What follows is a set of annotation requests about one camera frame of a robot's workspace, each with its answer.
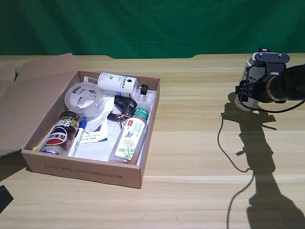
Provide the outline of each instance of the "green screen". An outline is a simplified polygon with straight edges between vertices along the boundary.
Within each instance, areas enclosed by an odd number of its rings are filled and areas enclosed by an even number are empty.
[[[1,55],[305,52],[304,0],[1,0]]]

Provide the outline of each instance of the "wooden table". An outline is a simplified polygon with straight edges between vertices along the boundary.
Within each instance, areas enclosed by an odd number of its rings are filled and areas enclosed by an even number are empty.
[[[0,228],[225,229],[227,221],[234,229],[305,228],[305,106],[274,115],[238,110],[230,93],[250,56],[76,56],[79,69],[161,78],[143,187],[35,174],[23,168],[20,155],[6,156],[0,184],[14,201],[0,214]],[[290,56],[287,66],[305,62],[305,53]],[[0,67],[37,58],[2,56]],[[255,172],[236,170],[219,145],[239,169],[251,165]]]

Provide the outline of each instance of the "pen cap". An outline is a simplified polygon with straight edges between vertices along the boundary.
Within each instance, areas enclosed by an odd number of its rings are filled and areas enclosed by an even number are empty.
[[[85,128],[86,128],[86,125],[87,125],[87,120],[83,119],[83,120],[81,121],[80,128],[85,129]]]

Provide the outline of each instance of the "clear tape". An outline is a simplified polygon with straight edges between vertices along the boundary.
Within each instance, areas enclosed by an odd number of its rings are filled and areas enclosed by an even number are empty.
[[[71,87],[65,95],[65,104],[70,111],[87,121],[98,117],[104,108],[101,90],[89,82],[77,83]]]

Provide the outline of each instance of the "soda can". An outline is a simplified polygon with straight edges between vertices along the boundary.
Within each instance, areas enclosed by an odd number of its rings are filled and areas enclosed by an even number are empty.
[[[81,117],[78,114],[63,112],[41,152],[67,156],[80,123]]]

